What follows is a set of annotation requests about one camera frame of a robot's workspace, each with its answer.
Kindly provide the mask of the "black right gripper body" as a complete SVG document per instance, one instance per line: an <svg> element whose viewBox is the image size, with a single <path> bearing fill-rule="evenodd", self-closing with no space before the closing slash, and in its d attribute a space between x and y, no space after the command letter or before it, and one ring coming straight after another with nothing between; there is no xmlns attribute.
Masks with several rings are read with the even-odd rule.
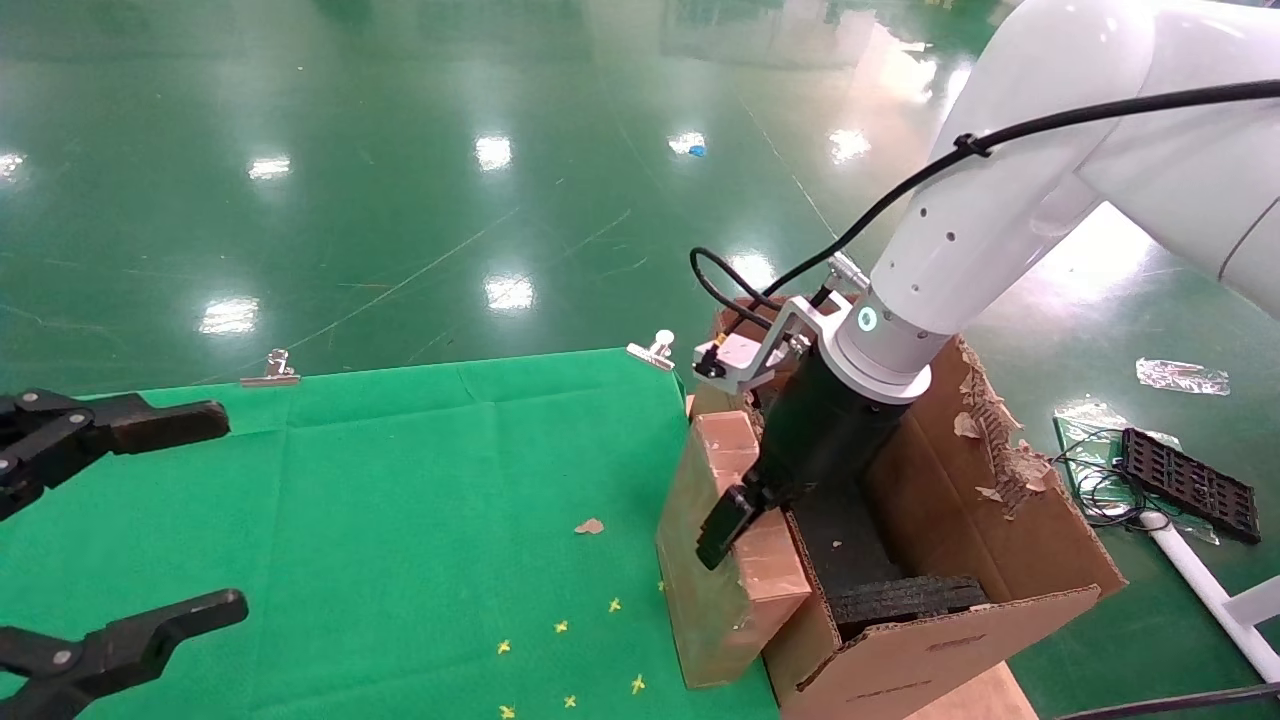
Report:
<svg viewBox="0 0 1280 720"><path fill-rule="evenodd" d="M764 415L745 501L765 512L831 480L861 478L910 406L849 387L822 350L810 350Z"/></svg>

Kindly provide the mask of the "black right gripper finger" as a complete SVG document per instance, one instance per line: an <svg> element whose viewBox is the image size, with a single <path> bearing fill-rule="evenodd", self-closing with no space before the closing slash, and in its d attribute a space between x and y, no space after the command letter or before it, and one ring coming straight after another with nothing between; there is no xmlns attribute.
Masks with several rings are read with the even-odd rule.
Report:
<svg viewBox="0 0 1280 720"><path fill-rule="evenodd" d="M733 543L763 514L763 492L755 486L733 484L716 501L701 524L696 556L701 565L716 570L730 555Z"/></svg>

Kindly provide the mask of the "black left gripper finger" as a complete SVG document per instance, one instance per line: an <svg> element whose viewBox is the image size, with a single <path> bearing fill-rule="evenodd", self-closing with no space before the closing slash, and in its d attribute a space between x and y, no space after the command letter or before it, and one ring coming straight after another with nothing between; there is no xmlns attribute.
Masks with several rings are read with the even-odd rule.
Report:
<svg viewBox="0 0 1280 720"><path fill-rule="evenodd" d="M223 589L118 619L78 641L4 626L3 673L23 683L3 698L1 716L76 719L97 700L159 679L180 643L248 615L246 596Z"/></svg>
<svg viewBox="0 0 1280 720"><path fill-rule="evenodd" d="M219 439L227 410L211 400L155 407L141 395L74 398L24 389L1 398L1 519L37 502L109 454L137 455Z"/></svg>

